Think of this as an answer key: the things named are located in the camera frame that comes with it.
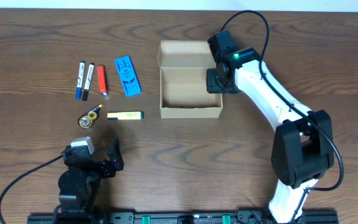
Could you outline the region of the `yellow highlighter pen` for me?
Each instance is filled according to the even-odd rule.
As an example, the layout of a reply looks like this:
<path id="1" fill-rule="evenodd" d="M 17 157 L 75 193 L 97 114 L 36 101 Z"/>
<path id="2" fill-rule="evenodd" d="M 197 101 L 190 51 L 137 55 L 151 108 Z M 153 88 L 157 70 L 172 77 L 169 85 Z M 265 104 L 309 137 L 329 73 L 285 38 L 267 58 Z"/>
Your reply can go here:
<path id="1" fill-rule="evenodd" d="M 107 119 L 110 120 L 141 120 L 144 118 L 143 111 L 120 111 L 120 112 L 109 112 Z"/>

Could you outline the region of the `yellow correction tape dispenser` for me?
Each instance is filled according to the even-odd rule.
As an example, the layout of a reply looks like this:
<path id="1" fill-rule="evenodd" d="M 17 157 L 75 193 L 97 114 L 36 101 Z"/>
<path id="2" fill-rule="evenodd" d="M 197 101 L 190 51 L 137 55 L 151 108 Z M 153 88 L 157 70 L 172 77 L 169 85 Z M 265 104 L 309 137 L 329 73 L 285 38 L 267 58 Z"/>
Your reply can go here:
<path id="1" fill-rule="evenodd" d="M 84 115 L 82 115 L 78 119 L 79 127 L 83 128 L 83 129 L 91 128 L 94 125 L 94 123 L 98 120 L 99 113 L 100 113 L 102 107 L 103 107 L 102 105 L 98 105 L 98 106 L 94 107 L 93 109 L 89 110 L 88 112 L 86 112 Z"/>

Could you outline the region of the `brown cardboard box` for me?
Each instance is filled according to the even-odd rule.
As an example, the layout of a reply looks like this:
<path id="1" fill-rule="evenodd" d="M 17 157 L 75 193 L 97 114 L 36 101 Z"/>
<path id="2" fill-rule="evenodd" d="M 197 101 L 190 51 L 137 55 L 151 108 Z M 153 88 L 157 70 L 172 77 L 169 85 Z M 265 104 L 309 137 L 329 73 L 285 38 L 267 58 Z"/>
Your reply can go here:
<path id="1" fill-rule="evenodd" d="M 205 40 L 163 40 L 160 68 L 160 116 L 163 119 L 218 118 L 221 94 L 208 93 L 207 70 L 216 66 Z"/>

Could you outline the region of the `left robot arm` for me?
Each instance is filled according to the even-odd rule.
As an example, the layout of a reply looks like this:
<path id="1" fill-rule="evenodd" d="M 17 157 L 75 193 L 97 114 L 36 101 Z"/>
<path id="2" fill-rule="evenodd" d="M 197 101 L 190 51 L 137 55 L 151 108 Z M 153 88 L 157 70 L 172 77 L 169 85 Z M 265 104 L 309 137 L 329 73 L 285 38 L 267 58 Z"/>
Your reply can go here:
<path id="1" fill-rule="evenodd" d="M 108 215 L 94 205 L 102 179 L 112 178 L 124 168 L 119 140 L 107 150 L 108 158 L 94 161 L 94 146 L 89 136 L 77 138 L 62 152 L 68 170 L 59 180 L 59 206 L 53 212 L 53 223 L 109 222 Z"/>

